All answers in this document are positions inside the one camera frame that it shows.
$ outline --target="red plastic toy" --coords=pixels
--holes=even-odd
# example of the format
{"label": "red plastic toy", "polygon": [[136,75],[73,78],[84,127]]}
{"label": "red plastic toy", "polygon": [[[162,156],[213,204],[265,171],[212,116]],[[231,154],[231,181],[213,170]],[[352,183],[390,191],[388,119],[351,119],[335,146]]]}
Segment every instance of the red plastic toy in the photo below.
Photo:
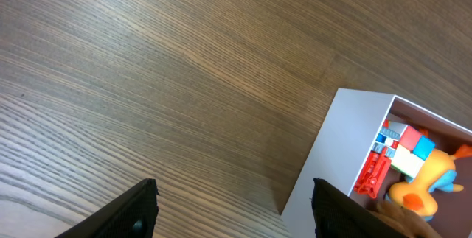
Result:
{"label": "red plastic toy", "polygon": [[392,161],[385,156],[387,147],[381,154],[371,152],[362,168],[361,175],[354,186],[354,191],[360,195],[369,195],[376,198],[378,190],[384,182],[385,175],[389,171]]}

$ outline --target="white box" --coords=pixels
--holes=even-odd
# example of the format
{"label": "white box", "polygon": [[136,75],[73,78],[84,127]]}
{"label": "white box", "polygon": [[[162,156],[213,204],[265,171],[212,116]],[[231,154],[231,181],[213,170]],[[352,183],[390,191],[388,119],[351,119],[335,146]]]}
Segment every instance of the white box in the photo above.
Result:
{"label": "white box", "polygon": [[388,113],[447,136],[472,141],[472,131],[394,94],[340,88],[282,212],[294,238],[315,237],[313,179],[349,196]]}

